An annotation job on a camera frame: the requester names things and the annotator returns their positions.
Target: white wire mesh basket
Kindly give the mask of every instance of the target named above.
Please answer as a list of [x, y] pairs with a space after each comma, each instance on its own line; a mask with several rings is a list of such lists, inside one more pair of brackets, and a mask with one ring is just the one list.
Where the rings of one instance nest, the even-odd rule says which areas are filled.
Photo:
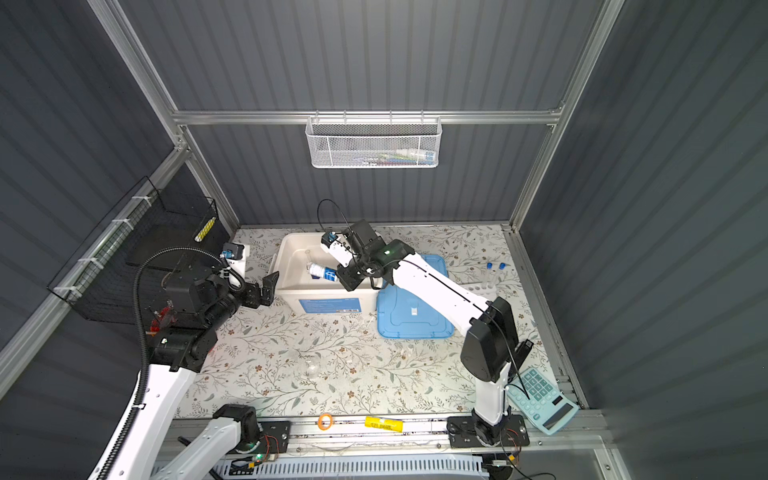
[[410, 124], [306, 122], [316, 168], [434, 168], [441, 136], [439, 118]]

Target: floral tablecloth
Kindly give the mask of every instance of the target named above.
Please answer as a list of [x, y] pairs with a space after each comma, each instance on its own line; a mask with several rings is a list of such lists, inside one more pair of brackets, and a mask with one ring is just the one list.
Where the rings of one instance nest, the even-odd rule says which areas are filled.
[[[246, 278], [261, 281], [288, 233], [239, 230], [251, 245]], [[445, 258], [456, 283], [480, 281], [488, 261], [506, 262], [498, 294], [515, 312], [521, 340], [535, 347], [525, 362], [551, 375], [520, 279], [500, 226], [377, 227], [419, 253]], [[225, 403], [246, 403], [260, 416], [467, 412], [474, 379], [462, 366], [463, 338], [391, 340], [376, 315], [294, 313], [280, 298], [270, 307], [241, 308], [218, 330], [219, 341], [182, 400], [178, 418], [210, 417]]]

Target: teal calculator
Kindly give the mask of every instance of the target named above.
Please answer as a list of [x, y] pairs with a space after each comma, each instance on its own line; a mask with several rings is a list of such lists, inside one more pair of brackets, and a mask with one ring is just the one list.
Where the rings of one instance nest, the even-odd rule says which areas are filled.
[[568, 423], [576, 412], [578, 405], [567, 399], [563, 392], [551, 384], [539, 371], [530, 368], [521, 372], [525, 388], [528, 390], [529, 400], [520, 387], [520, 380], [515, 379], [507, 387], [507, 399], [514, 403], [528, 420], [536, 425], [536, 428], [552, 435]]

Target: black wire basket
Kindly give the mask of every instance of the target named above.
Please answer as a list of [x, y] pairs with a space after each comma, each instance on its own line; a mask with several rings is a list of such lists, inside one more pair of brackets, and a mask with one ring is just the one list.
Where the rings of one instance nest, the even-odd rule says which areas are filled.
[[[211, 198], [154, 188], [134, 202], [137, 198], [139, 203], [124, 219], [112, 220], [116, 225], [95, 249], [81, 245], [48, 284], [50, 292], [85, 319], [134, 323], [134, 278], [149, 256], [165, 247], [196, 247], [218, 257], [229, 238]], [[91, 254], [78, 258], [83, 251]], [[146, 330], [167, 306], [163, 285], [174, 271], [216, 263], [196, 253], [169, 253], [153, 260], [144, 269], [139, 290]]]

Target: orange tape roll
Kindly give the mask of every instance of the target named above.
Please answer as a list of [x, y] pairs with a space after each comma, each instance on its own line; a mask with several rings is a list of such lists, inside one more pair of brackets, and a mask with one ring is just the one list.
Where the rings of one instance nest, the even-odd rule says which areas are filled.
[[[323, 419], [328, 418], [328, 425], [325, 425], [323, 422]], [[318, 419], [317, 419], [317, 428], [320, 430], [327, 430], [333, 426], [333, 417], [330, 413], [323, 413]]]

